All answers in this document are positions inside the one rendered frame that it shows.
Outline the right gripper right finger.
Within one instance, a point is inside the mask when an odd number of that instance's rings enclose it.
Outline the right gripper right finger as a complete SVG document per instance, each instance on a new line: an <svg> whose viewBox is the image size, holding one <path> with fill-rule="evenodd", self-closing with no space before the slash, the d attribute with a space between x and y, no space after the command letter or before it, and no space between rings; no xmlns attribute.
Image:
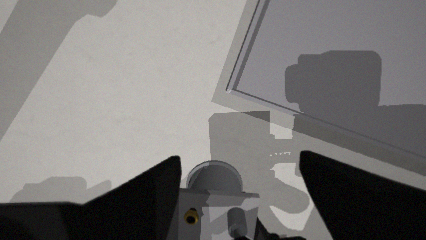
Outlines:
<svg viewBox="0 0 426 240"><path fill-rule="evenodd" d="M333 240L426 240L426 190L309 150L299 169Z"/></svg>

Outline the grey metal bracket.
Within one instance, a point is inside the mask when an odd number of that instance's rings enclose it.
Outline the grey metal bracket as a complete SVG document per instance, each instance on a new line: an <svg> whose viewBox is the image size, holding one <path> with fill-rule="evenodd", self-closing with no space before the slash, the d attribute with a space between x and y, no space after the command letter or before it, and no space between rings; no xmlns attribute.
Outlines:
<svg viewBox="0 0 426 240"><path fill-rule="evenodd" d="M254 240L260 196L258 193L180 188L166 240L233 240L228 234L227 213L233 207L244 210L247 238ZM188 225L185 213L195 208L199 216Z"/></svg>

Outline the yellow hex nut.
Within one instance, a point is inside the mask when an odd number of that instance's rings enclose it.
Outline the yellow hex nut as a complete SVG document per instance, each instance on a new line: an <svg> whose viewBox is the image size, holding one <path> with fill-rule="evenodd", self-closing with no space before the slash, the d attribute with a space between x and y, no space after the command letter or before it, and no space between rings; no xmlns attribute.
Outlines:
<svg viewBox="0 0 426 240"><path fill-rule="evenodd" d="M184 220L187 224L194 225L198 222L199 216L197 214L197 211L195 210L188 210L184 215Z"/></svg>

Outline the red screwdriver handle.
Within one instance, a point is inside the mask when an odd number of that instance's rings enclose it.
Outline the red screwdriver handle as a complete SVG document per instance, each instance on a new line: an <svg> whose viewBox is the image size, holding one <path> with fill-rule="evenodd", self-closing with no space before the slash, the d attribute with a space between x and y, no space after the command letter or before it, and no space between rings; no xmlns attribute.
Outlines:
<svg viewBox="0 0 426 240"><path fill-rule="evenodd" d="M228 234L233 240L250 240L247 235L245 212L239 207L231 208L227 213Z"/></svg>

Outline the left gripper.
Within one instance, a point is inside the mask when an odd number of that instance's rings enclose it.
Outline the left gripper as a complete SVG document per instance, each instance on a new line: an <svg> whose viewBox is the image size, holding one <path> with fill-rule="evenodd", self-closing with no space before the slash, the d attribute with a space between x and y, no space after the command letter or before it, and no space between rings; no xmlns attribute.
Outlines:
<svg viewBox="0 0 426 240"><path fill-rule="evenodd" d="M300 236L280 238L279 235L276 233L269 233L257 217L254 240L280 240L280 239L281 240L306 240L305 238Z"/></svg>

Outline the grey shallow rectangular tray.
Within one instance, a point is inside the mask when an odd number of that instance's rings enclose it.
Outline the grey shallow rectangular tray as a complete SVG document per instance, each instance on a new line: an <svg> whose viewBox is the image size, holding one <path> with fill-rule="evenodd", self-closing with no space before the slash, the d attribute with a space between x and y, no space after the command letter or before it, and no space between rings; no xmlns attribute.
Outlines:
<svg viewBox="0 0 426 240"><path fill-rule="evenodd" d="M426 163L426 0L258 0L226 93Z"/></svg>

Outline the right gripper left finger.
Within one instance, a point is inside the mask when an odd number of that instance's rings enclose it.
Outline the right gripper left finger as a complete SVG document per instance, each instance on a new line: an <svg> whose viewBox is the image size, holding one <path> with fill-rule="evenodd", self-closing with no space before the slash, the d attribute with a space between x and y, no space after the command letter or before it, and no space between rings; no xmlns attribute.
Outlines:
<svg viewBox="0 0 426 240"><path fill-rule="evenodd" d="M87 205L0 203L0 240L166 240L181 176L171 156Z"/></svg>

